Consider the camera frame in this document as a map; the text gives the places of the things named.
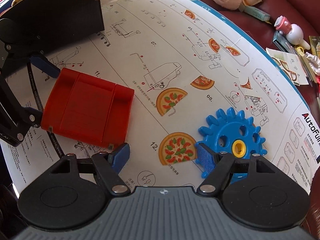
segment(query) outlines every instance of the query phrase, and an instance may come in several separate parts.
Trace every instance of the red plastic box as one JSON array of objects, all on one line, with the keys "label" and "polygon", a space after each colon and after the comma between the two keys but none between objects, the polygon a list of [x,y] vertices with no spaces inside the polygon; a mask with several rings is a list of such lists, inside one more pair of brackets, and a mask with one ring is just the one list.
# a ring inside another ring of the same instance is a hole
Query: red plastic box
[{"label": "red plastic box", "polygon": [[127,133],[134,90],[63,68],[41,128],[95,146],[115,148]]}]

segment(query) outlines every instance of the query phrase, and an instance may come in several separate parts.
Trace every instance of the yellow clip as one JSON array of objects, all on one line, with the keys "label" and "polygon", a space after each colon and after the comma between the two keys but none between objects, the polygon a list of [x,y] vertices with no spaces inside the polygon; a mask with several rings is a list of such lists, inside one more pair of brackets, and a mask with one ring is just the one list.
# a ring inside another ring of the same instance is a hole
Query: yellow clip
[{"label": "yellow clip", "polygon": [[299,46],[299,45],[295,45],[294,47],[295,47],[295,49],[296,49],[297,52],[302,52],[302,53],[304,53],[303,47],[301,47],[301,46]]}]

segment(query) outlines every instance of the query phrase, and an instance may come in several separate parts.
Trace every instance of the pink figurine head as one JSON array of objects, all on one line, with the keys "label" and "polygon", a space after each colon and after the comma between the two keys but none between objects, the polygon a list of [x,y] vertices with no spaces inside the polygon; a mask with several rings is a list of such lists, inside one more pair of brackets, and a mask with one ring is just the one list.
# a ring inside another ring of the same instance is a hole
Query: pink figurine head
[{"label": "pink figurine head", "polygon": [[287,35],[291,30],[291,23],[284,16],[278,17],[275,23],[276,30],[278,30],[282,35]]}]

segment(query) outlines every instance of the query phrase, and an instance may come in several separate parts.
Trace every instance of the gray gripper housing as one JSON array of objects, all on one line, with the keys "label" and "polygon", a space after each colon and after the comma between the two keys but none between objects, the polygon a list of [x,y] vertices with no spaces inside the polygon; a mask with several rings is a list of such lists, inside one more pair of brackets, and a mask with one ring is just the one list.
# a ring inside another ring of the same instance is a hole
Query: gray gripper housing
[{"label": "gray gripper housing", "polygon": [[263,232],[233,221],[215,198],[192,187],[137,187],[93,222],[66,232],[28,227],[15,240],[312,240],[300,227]]}]

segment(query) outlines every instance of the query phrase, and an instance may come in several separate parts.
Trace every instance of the yellow gear hub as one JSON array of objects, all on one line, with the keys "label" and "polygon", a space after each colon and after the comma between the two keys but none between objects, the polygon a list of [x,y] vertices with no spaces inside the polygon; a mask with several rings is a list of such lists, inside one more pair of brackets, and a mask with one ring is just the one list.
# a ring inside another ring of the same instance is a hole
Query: yellow gear hub
[{"label": "yellow gear hub", "polygon": [[235,140],[232,144],[232,153],[237,158],[242,158],[247,152],[247,147],[242,140]]}]

